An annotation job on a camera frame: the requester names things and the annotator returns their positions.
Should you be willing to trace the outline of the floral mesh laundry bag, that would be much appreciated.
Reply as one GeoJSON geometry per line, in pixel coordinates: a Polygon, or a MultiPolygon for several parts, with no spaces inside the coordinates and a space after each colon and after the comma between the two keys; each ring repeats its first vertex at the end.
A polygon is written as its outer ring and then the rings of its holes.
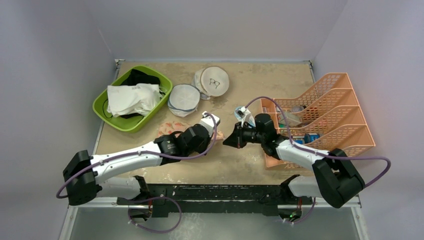
{"type": "MultiPolygon", "coordinates": [[[[185,123],[185,122],[179,122],[179,121],[169,121],[162,123],[157,131],[157,137],[161,137],[163,135],[169,135],[172,134],[175,131],[184,132],[192,125],[185,123]]],[[[217,136],[215,138],[216,141],[223,141],[225,140],[225,135],[221,131],[217,131],[217,136]]]]}

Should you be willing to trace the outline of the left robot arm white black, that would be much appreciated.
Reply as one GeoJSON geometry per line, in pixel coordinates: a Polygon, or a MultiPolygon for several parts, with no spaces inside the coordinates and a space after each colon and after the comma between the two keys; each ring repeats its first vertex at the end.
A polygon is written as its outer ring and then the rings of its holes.
{"type": "Polygon", "coordinates": [[[64,184],[56,197],[68,199],[71,206],[86,204],[104,190],[102,183],[117,175],[206,155],[216,135],[215,126],[206,127],[198,123],[178,135],[162,135],[126,151],[106,155],[89,155],[87,150],[78,151],[62,172],[64,184]]]}

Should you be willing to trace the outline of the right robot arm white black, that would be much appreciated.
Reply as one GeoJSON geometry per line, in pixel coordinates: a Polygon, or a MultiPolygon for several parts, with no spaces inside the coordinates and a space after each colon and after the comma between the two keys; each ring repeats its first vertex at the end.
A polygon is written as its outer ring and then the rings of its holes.
{"type": "Polygon", "coordinates": [[[300,197],[316,197],[338,209],[366,187],[343,150],[319,150],[292,142],[277,132],[272,117],[266,113],[258,114],[254,121],[254,126],[236,123],[223,145],[242,149],[248,143],[259,144],[266,155],[290,161],[314,174],[313,177],[293,176],[283,182],[280,196],[284,202],[292,204],[300,197]]]}

